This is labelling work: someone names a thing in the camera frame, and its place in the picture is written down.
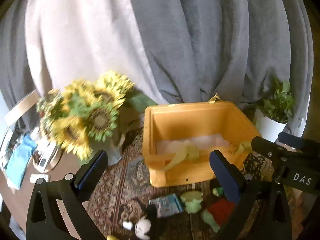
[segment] white flower pot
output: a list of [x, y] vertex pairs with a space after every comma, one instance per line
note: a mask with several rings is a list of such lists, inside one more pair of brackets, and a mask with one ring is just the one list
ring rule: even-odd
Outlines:
[[112, 138], [108, 138], [105, 142], [90, 140], [90, 147], [92, 148], [91, 156], [94, 156], [99, 150], [104, 150], [108, 154], [108, 166], [112, 166], [121, 160], [121, 147], [116, 147]]
[[253, 124], [262, 137], [270, 142], [276, 141], [286, 125], [286, 123], [279, 123], [264, 116], [259, 109], [256, 109], [254, 113]]

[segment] sunflower bouquet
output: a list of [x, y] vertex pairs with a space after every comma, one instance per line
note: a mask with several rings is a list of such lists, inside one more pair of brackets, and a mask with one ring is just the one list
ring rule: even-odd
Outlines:
[[92, 153], [89, 138], [104, 142], [113, 135], [118, 109], [133, 85], [126, 76], [108, 71], [95, 83], [79, 79], [63, 92], [51, 90], [37, 104], [42, 134], [87, 159]]

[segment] artificial sunflower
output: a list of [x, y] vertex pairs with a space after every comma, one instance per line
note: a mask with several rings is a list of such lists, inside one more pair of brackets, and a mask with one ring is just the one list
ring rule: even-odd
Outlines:
[[41, 132], [47, 136], [50, 134], [51, 125], [55, 120], [68, 116], [68, 110], [64, 108], [63, 97], [59, 90], [51, 90], [48, 93], [48, 101], [44, 98], [39, 99], [37, 112], [41, 117]]
[[74, 94], [83, 97], [87, 104], [95, 101], [95, 95], [92, 93], [94, 85], [89, 81], [83, 79], [74, 80], [70, 85], [65, 87], [65, 91], [62, 93], [64, 97], [64, 104], [68, 105], [68, 101]]
[[117, 127], [118, 110], [112, 103], [96, 101], [92, 104], [88, 123], [88, 135], [96, 141], [105, 141], [107, 137], [112, 136], [112, 130]]
[[102, 97], [105, 103], [113, 103], [114, 108], [119, 108], [125, 101], [128, 90], [133, 87], [126, 76], [122, 76], [112, 70], [100, 76], [97, 81], [94, 94], [96, 97]]
[[73, 152], [81, 160], [88, 158], [92, 149], [82, 119], [76, 116], [60, 118], [52, 124], [51, 138], [66, 152]]

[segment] wooden table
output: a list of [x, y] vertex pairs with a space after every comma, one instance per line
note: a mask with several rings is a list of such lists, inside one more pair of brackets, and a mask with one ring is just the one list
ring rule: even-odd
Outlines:
[[[61, 180], [67, 173], [75, 174], [78, 171], [78, 169], [79, 159], [71, 153], [63, 153], [57, 166], [52, 171], [48, 172], [48, 174], [51, 175], [50, 181]], [[3, 197], [4, 203], [7, 205], [13, 218], [16, 220], [16, 222], [19, 224], [19, 226], [22, 228], [24, 232], [26, 232], [29, 202], [34, 187], [34, 184], [29, 182], [30, 175], [33, 173], [39, 174], [39, 172], [33, 167], [33, 164], [30, 163], [24, 176], [20, 190], [17, 190], [13, 194], [7, 186], [7, 182], [4, 178], [2, 171], [0, 171], [0, 193]], [[65, 210], [62, 200], [57, 200], [57, 202], [70, 234], [80, 239], [72, 225], [67, 211]]]

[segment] yellow plastic bin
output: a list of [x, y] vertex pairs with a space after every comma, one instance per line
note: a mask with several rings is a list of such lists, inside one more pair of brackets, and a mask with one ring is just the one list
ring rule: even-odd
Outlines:
[[[209, 155], [213, 150], [220, 150], [230, 163], [242, 169], [248, 152], [234, 152], [241, 142], [260, 136], [240, 109], [226, 101], [150, 106], [145, 110], [143, 131], [142, 155], [154, 187], [184, 185], [215, 178], [209, 165]], [[170, 170], [161, 171], [172, 160], [174, 153], [157, 155], [157, 142], [219, 133], [229, 141], [230, 146], [201, 150], [198, 160], [186, 159]]]

